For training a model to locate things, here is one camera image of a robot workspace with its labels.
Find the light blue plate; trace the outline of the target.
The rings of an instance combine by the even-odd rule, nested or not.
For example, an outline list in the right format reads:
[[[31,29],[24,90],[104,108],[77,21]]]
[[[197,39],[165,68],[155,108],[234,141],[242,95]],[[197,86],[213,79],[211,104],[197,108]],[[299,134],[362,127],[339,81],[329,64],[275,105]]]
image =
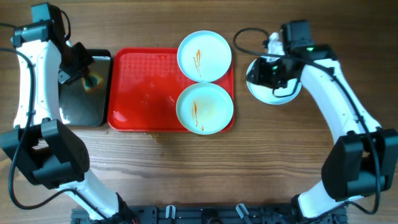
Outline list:
[[[287,88],[279,88],[275,90],[274,94],[272,93],[273,89],[266,86],[255,85],[249,81],[246,82],[246,85],[250,93],[259,101],[268,105],[283,105],[292,101],[300,93],[301,83],[298,84],[296,91],[292,95],[287,96],[293,92],[296,82],[297,79],[289,80]]]
[[[232,97],[214,83],[196,83],[184,89],[175,110],[184,128],[201,135],[224,130],[234,115]]]
[[[181,72],[195,82],[219,80],[232,64],[232,51],[221,35],[199,30],[184,38],[177,49]]]

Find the green yellow sponge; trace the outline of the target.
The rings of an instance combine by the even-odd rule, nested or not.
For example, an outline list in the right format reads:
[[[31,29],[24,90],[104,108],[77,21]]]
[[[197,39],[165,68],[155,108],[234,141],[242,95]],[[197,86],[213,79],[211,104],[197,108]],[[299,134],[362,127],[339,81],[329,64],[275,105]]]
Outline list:
[[[95,72],[91,72],[87,76],[82,78],[83,88],[86,92],[96,90],[103,84],[103,82],[103,77]]]

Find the light blue plate top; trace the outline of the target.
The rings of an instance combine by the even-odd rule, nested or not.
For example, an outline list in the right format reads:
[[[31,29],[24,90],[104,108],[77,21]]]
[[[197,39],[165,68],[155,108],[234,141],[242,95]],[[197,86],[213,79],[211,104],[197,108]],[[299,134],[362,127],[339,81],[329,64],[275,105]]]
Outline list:
[[[219,80],[232,64],[232,51],[221,35],[199,30],[184,38],[177,49],[181,72],[195,82]]]

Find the light blue plate bottom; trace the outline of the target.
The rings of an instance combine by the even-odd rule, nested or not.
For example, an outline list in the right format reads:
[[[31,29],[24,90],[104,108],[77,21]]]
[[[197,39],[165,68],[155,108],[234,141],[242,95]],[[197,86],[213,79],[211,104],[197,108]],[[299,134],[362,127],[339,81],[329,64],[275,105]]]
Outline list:
[[[196,83],[184,89],[175,110],[184,128],[201,135],[224,130],[234,115],[232,97],[214,83]]]

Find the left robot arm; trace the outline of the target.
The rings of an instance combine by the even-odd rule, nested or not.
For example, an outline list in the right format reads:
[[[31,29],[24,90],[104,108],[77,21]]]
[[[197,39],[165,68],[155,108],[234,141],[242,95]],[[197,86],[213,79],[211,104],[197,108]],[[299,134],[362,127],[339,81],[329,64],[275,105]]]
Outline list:
[[[59,106],[61,84],[83,81],[85,88],[101,83],[90,70],[92,51],[71,45],[70,20],[47,2],[31,7],[32,22],[13,28],[10,52],[20,66],[19,104],[12,131],[1,134],[1,148],[11,160],[8,191],[20,209],[14,174],[32,185],[67,194],[83,207],[90,223],[137,223],[138,216],[121,196],[108,189],[90,169],[85,143],[63,122]]]

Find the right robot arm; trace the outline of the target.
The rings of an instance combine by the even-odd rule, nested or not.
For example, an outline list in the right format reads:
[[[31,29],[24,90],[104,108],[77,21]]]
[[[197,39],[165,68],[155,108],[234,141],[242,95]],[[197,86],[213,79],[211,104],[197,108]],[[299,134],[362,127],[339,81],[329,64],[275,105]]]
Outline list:
[[[327,44],[314,43],[306,20],[283,24],[268,33],[263,52],[246,72],[249,91],[269,105],[281,105],[306,89],[317,104],[333,138],[321,169],[321,181],[293,197],[289,221],[311,223],[336,217],[361,198],[390,189],[397,163],[397,131],[384,129],[366,111],[343,75],[338,57]]]

